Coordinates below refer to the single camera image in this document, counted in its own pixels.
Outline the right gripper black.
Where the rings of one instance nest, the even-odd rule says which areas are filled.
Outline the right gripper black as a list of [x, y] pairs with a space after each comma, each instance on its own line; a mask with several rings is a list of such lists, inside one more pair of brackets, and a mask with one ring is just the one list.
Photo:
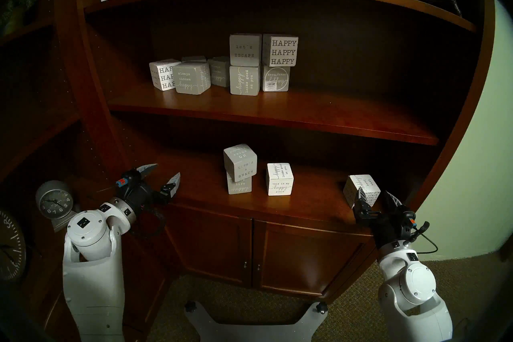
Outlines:
[[372, 221], [372, 233], [377, 249], [394, 241], [409, 239], [416, 219], [416, 213], [389, 191], [385, 191], [384, 197], [387, 212], [381, 214], [380, 211], [371, 208], [363, 188], [359, 187], [352, 207], [356, 222]]

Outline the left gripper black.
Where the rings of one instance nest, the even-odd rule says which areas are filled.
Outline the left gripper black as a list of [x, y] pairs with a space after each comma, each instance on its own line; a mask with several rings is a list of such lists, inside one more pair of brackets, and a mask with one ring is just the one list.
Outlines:
[[[115, 183], [115, 197], [123, 200], [134, 211], [135, 214], [149, 212], [158, 214], [153, 208], [156, 191], [144, 181], [151, 172], [158, 167], [157, 163], [146, 164], [137, 167], [135, 170], [125, 171]], [[181, 173], [178, 172], [160, 188], [162, 198], [173, 198], [179, 188]]]

